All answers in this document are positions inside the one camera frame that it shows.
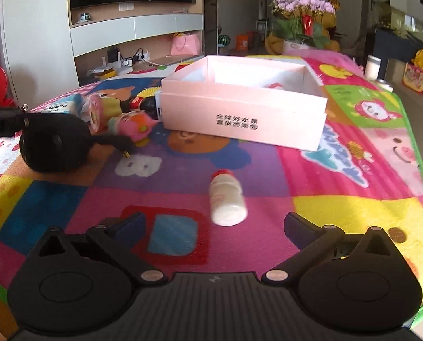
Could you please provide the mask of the pink plush doll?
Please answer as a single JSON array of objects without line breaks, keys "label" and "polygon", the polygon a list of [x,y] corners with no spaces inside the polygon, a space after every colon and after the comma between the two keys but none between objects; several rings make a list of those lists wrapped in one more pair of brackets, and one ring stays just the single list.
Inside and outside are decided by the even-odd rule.
[{"label": "pink plush doll", "polygon": [[122,113],[117,117],[110,118],[108,130],[115,135],[127,136],[134,143],[147,139],[152,129],[158,124],[157,119],[145,111],[134,110],[130,113]]}]

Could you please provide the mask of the blue white tissue pack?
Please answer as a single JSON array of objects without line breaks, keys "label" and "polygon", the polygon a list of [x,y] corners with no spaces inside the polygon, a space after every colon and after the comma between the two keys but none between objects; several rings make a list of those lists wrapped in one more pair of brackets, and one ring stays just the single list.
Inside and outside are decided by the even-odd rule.
[{"label": "blue white tissue pack", "polygon": [[83,97],[76,93],[59,97],[33,109],[35,113],[62,113],[79,116],[84,105]]}]

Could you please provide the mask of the red black music box toy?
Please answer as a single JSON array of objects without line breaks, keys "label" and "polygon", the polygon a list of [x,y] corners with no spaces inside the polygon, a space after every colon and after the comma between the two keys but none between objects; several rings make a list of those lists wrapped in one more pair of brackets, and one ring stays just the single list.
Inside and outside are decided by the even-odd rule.
[{"label": "red black music box toy", "polygon": [[153,119],[158,119],[158,108],[154,96],[142,98],[139,96],[130,97],[125,101],[121,101],[121,110],[123,113],[131,111],[142,111]]}]

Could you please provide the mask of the white yogurt drink bottle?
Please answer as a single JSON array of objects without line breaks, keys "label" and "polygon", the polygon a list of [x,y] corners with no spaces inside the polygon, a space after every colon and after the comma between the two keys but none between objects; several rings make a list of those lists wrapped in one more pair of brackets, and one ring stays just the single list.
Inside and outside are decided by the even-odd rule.
[{"label": "white yogurt drink bottle", "polygon": [[227,169],[211,177],[209,198],[211,220],[217,226],[229,227],[242,223],[248,216],[241,183]]}]

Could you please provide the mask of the pink yellow round toy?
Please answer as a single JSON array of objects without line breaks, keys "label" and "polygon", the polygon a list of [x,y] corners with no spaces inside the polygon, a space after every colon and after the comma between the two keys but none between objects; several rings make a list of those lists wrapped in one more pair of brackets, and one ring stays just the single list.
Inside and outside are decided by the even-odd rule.
[{"label": "pink yellow round toy", "polygon": [[91,131],[98,133],[108,128],[111,118],[122,114],[121,101],[106,95],[92,94],[85,102],[85,116]]}]

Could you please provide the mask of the yellow box on shelf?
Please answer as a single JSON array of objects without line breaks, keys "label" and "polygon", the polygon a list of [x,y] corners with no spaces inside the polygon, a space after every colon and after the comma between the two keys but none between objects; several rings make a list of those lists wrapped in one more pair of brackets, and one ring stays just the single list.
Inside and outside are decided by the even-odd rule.
[{"label": "yellow box on shelf", "polygon": [[90,76],[96,78],[97,80],[105,80],[107,78],[115,77],[118,72],[113,68],[104,68],[104,69],[94,69]]}]

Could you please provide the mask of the white power strip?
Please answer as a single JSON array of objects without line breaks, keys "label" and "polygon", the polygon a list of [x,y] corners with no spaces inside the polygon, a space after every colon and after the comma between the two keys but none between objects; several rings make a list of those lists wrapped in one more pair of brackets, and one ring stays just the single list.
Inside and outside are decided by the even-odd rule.
[{"label": "white power strip", "polygon": [[141,63],[148,63],[150,61],[149,57],[148,57],[148,53],[135,53],[133,56],[130,57],[125,57],[121,59],[121,64],[123,66],[134,66],[134,65],[138,65]]}]

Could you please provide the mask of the colourful cartoon play mat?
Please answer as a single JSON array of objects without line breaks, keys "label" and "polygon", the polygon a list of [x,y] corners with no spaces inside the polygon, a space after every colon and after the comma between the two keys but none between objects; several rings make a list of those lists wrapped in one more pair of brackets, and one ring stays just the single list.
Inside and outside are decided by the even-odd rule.
[{"label": "colourful cartoon play mat", "polygon": [[[19,136],[0,138],[0,332],[18,328],[7,287],[49,226],[78,233],[137,211],[147,229],[132,251],[167,273],[267,269],[295,252],[282,234],[288,211],[348,233],[378,225],[423,294],[423,163],[401,100],[354,69],[301,59],[328,98],[315,152],[155,126],[135,155],[95,145],[81,168],[49,175],[26,166]],[[248,216],[236,226],[211,219],[220,169],[242,185]]]}]

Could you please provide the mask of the pink gift bag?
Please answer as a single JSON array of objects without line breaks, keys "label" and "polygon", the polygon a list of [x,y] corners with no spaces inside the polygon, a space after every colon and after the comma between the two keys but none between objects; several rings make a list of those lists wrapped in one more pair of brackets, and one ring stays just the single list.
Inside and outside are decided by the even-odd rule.
[{"label": "pink gift bag", "polygon": [[199,55],[202,44],[198,33],[178,33],[171,40],[171,55]]}]

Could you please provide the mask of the watermelon ball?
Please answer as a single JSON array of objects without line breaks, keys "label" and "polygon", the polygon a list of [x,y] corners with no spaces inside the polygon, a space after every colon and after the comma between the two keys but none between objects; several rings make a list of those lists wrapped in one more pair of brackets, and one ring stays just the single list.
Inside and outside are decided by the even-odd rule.
[{"label": "watermelon ball", "polygon": [[218,36],[218,47],[224,48],[230,45],[231,39],[228,35],[219,35]]}]

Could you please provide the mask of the pink cardboard box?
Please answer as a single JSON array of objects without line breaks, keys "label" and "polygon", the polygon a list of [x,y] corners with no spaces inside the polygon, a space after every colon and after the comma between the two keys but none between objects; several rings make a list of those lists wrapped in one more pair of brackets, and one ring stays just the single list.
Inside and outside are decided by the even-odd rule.
[{"label": "pink cardboard box", "polygon": [[314,152],[328,98],[301,58],[206,56],[162,79],[165,128]]}]

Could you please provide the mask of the orange shopping bag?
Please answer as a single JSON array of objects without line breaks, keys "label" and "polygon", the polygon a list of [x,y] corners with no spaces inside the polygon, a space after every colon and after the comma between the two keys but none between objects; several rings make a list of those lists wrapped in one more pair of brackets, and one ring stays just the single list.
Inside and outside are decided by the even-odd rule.
[{"label": "orange shopping bag", "polygon": [[237,51],[247,51],[249,46],[249,35],[247,33],[236,36],[235,49]]}]

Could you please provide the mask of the white cylinder humidifier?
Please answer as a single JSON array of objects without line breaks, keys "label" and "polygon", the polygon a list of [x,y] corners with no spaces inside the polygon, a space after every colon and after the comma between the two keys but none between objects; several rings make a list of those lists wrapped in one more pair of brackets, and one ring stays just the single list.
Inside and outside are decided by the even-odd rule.
[{"label": "white cylinder humidifier", "polygon": [[378,78],[381,62],[380,58],[368,55],[364,71],[364,76],[367,80],[376,80]]}]

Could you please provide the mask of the red yellow gift bag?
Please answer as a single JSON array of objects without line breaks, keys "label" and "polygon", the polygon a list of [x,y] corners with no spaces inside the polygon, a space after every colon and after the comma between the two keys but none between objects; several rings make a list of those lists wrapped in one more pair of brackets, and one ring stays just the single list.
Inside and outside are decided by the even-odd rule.
[{"label": "red yellow gift bag", "polygon": [[410,63],[405,64],[403,85],[418,94],[423,94],[423,49],[416,52]]}]

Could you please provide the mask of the white tv wall cabinet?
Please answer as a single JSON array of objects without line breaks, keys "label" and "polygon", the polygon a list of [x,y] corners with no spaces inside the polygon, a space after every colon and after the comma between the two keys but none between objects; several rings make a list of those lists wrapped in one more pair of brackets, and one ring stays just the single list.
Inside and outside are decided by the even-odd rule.
[{"label": "white tv wall cabinet", "polygon": [[204,0],[90,7],[78,23],[70,0],[0,0],[0,66],[15,102],[31,107],[79,86],[76,58],[113,45],[202,31]]}]

